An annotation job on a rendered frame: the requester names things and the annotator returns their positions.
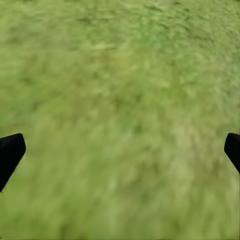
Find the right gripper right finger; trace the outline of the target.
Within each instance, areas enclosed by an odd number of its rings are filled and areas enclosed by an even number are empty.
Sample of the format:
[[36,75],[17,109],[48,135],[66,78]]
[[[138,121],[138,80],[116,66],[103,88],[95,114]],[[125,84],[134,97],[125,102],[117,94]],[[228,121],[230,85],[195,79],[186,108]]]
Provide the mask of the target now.
[[224,151],[240,173],[240,135],[229,133],[224,146]]

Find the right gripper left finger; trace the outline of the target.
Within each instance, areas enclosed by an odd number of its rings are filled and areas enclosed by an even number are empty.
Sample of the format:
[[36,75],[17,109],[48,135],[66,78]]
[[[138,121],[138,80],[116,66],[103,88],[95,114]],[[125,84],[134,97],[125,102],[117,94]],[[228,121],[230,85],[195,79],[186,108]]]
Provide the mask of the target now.
[[26,152],[22,133],[0,138],[0,193]]

